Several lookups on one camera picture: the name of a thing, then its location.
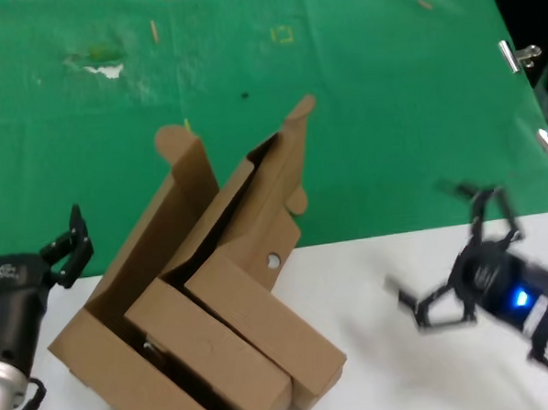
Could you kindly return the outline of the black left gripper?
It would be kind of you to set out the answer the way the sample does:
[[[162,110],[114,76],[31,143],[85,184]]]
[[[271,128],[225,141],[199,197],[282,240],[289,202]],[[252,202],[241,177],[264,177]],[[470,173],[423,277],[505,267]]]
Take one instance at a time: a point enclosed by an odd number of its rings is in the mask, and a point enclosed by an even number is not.
[[[32,370],[39,331],[53,284],[71,288],[94,254],[79,205],[68,230],[38,254],[0,256],[0,361]]]

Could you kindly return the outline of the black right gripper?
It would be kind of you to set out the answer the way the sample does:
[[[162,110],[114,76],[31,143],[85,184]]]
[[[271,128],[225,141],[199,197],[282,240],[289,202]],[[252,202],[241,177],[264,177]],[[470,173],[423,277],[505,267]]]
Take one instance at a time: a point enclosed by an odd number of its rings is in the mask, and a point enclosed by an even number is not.
[[[512,327],[521,327],[531,313],[542,291],[531,282],[529,263],[507,250],[511,243],[525,238],[507,191],[502,186],[479,187],[472,183],[438,181],[437,188],[470,203],[470,238],[453,265],[453,282],[439,285],[419,298],[393,276],[386,276],[385,288],[397,299],[397,306],[406,309],[419,331],[476,324],[476,308]],[[494,201],[508,223],[508,233],[499,241],[484,241],[486,210]],[[431,308],[447,294],[456,294],[463,306],[460,317],[430,319]]]

